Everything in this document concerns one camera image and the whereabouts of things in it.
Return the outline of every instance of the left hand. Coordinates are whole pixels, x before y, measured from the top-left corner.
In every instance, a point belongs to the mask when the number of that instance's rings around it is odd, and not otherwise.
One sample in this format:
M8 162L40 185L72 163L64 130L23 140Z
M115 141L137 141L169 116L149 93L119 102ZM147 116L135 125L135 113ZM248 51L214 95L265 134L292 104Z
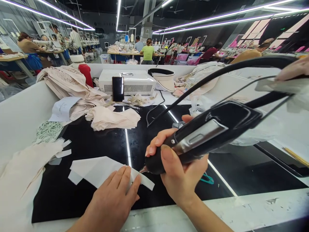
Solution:
M141 184L138 175L129 191L131 168L123 166L114 171L95 191L84 215L67 232L119 232L126 222L131 207L139 200Z

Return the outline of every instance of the phone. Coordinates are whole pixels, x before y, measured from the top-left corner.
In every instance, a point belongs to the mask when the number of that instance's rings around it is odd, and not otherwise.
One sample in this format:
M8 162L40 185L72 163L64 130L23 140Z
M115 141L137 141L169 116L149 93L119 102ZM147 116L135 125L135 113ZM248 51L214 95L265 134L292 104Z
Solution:
M112 77L113 101L122 102L125 99L124 78Z

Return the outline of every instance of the red thermos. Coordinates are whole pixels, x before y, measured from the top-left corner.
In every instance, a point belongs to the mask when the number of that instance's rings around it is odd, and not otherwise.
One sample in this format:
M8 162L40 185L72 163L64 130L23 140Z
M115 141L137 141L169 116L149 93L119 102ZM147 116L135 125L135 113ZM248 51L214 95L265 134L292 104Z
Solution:
M90 67L87 64L80 64L78 66L78 69L86 77L86 84L93 88L93 83L92 83L91 74L90 74L90 71L91 71Z

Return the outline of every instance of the ceiling fan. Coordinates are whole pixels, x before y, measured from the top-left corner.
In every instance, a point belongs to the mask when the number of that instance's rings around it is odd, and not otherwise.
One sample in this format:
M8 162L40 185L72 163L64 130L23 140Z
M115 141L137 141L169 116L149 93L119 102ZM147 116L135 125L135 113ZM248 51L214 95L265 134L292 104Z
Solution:
M81 4L78 4L78 3L74 3L74 2L72 2L72 0L69 0L69 2L68 2L67 4L81 5Z
M178 11L167 11L167 12L174 12L174 14L177 14L178 12L181 12L181 11L184 11L184 10L178 10Z

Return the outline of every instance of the black work table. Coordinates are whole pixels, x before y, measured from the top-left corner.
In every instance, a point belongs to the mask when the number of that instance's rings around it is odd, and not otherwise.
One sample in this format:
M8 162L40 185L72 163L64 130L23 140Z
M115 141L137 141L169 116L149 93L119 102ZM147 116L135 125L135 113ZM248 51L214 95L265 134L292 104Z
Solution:
M146 128L146 114L154 106L143 107L139 111L140 121L135 129L127 130L130 158L128 158L126 133L124 129L107 129L93 131L90 124L81 117L69 124L62 137L72 143L65 148L71 149L72 154L62 158L60 165L47 164L42 183L34 198L32 222L43 222L65 218L80 217L91 201L96 188L82 180L78 185L69 179L70 167L73 160L89 159L108 156L120 163L128 165L131 160L132 168L140 170L144 166L145 151L151 139L161 130L172 127L174 119L165 114L150 128ZM178 121L181 116L189 113L190 105L176 106L171 113ZM123 111L127 107L117 106L115 111ZM152 121L162 110L157 107L148 117ZM272 159L254 146L228 146L227 153L209 155L211 165L207 175L214 179L214 184L200 181L196 193L202 200L232 197L232 192L223 183L222 177L238 195L250 195L274 191L307 188L288 171L280 167ZM144 173L155 183L153 191L141 185L138 200L132 209L142 209L175 204L169 197L160 176Z

